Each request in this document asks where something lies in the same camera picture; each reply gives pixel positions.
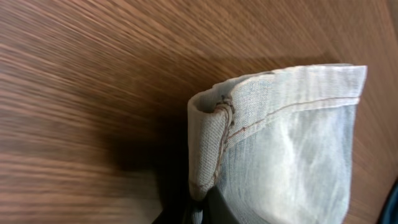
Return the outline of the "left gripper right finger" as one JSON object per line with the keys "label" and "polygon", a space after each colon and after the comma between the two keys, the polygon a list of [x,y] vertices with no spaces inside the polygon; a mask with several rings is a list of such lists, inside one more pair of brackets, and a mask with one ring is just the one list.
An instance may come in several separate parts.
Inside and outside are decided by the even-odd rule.
{"label": "left gripper right finger", "polygon": [[217,186],[208,191],[203,201],[202,224],[239,224]]}

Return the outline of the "light blue denim shorts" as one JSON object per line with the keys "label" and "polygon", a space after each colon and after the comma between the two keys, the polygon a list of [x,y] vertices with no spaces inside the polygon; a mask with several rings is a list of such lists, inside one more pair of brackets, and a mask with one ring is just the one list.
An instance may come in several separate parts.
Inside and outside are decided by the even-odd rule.
{"label": "light blue denim shorts", "polygon": [[239,223],[342,223],[367,69],[288,67],[197,93],[187,105],[191,198],[217,188]]}

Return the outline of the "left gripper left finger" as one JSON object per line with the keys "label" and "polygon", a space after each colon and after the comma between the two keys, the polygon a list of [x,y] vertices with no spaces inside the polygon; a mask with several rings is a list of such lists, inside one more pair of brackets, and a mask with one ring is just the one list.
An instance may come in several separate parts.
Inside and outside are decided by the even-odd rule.
{"label": "left gripper left finger", "polygon": [[191,224],[191,201],[184,199],[167,205],[152,224]]}

